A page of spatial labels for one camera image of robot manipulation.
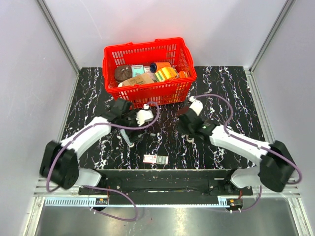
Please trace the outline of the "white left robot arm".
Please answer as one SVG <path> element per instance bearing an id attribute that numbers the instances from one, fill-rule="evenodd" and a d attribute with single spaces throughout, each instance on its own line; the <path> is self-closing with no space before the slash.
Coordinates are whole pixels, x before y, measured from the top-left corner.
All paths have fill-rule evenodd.
<path id="1" fill-rule="evenodd" d="M 104 193 L 106 178 L 96 170 L 80 168 L 78 161 L 84 152 L 114 128 L 119 128 L 121 137 L 130 147 L 140 140 L 144 131 L 139 127 L 152 121 L 154 116 L 148 105 L 141 110 L 131 106 L 131 102 L 119 98 L 102 115 L 94 117 L 72 136 L 60 142 L 50 141 L 45 147 L 40 175 L 63 189 L 75 185 L 89 186 L 95 194 Z"/>

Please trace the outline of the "white red staple box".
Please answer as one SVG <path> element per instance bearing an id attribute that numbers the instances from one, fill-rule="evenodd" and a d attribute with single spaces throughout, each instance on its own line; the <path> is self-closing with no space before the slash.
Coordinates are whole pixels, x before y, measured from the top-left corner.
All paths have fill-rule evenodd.
<path id="1" fill-rule="evenodd" d="M 143 163 L 167 165 L 168 159 L 168 156 L 163 155 L 144 155 Z"/>

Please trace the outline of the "light blue stapler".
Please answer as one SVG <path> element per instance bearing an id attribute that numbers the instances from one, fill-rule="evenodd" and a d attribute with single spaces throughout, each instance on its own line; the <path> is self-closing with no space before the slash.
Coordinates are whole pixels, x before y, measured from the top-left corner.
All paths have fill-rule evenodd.
<path id="1" fill-rule="evenodd" d="M 124 129 L 120 130 L 120 134 L 130 148 L 134 147 L 134 143 L 130 141 L 130 138 Z"/>

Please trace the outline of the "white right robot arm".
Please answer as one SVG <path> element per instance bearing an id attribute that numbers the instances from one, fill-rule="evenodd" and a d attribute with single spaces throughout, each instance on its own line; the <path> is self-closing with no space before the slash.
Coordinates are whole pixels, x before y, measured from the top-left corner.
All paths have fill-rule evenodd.
<path id="1" fill-rule="evenodd" d="M 234 195 L 241 188 L 257 185 L 282 192 L 288 184 L 295 170 L 292 166 L 295 162 L 284 143 L 274 141 L 270 144 L 233 131 L 226 132 L 223 125 L 203 121 L 191 108 L 178 117 L 178 132 L 229 150 L 255 164 L 251 168 L 234 170 L 224 182 L 226 193 Z"/>

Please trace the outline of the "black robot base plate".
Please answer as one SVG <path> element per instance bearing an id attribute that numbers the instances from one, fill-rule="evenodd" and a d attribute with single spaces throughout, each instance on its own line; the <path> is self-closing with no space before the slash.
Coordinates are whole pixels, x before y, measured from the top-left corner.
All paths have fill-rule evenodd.
<path id="1" fill-rule="evenodd" d="M 97 170 L 102 188 L 133 193 L 194 192 L 209 196 L 250 196 L 251 187 L 239 189 L 228 178 L 231 170 Z"/>

